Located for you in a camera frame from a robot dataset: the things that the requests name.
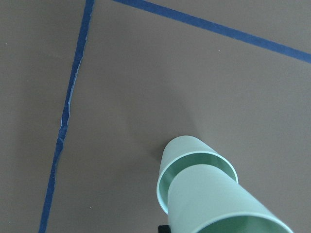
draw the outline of plastic cup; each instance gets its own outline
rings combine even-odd
[[[167,196],[172,180],[180,171],[195,164],[218,167],[238,182],[237,173],[231,163],[211,147],[196,137],[177,137],[170,141],[163,151],[156,187],[157,199],[165,213],[168,213]]]
[[[166,146],[157,196],[172,233],[293,233],[238,184],[225,158],[195,137]]]
[[[172,233],[293,233],[219,168],[193,165],[168,192]]]

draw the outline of brown floor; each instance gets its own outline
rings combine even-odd
[[[311,52],[310,3],[152,2]],[[0,232],[37,232],[84,1],[0,2]],[[154,233],[165,145],[193,135],[293,231],[311,228],[311,65],[97,1],[48,233]]]

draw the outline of blue painter's tape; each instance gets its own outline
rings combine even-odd
[[[51,204],[52,204],[52,199],[53,199],[53,194],[54,194],[54,189],[55,189],[57,163],[58,163],[59,157],[64,147],[64,141],[66,138],[67,128],[69,124],[69,117],[70,117],[71,97],[72,97],[72,93],[74,89],[74,84],[77,79],[77,74],[79,71],[81,60],[83,58],[89,23],[90,23],[92,11],[93,11],[93,6],[94,6],[94,0],[86,0],[84,14],[82,18],[81,27],[80,27],[80,33],[79,33],[77,47],[76,47],[76,52],[75,52],[73,64],[72,64],[72,69],[71,69],[71,74],[70,74],[70,79],[69,79],[69,84],[68,84],[68,89],[67,89],[67,94],[66,94],[66,100],[64,104],[62,118],[61,118],[61,126],[58,132],[58,138],[56,142],[56,148],[55,148],[53,163],[51,167],[51,173],[50,173],[49,183],[47,187],[47,193],[46,193],[45,200],[44,200],[39,233],[45,233],[48,220],[49,220],[50,209],[51,209]]]
[[[229,28],[211,21],[207,21],[195,16],[191,16],[170,8],[156,5],[143,0],[113,0],[117,1],[144,11],[148,11],[160,16],[171,18],[183,23],[187,23],[192,26],[196,26],[214,33],[228,36],[248,44],[252,44],[264,49],[268,49],[274,52],[281,53],[283,55],[296,58],[298,60],[311,63],[311,54],[293,49],[291,47],[258,37],[242,31]]]

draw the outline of black object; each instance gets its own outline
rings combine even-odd
[[[158,233],[171,233],[171,229],[169,225],[162,225],[157,228]]]

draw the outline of mint green cup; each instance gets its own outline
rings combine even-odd
[[[164,149],[157,197],[172,233],[293,233],[238,184],[229,161],[192,136]]]

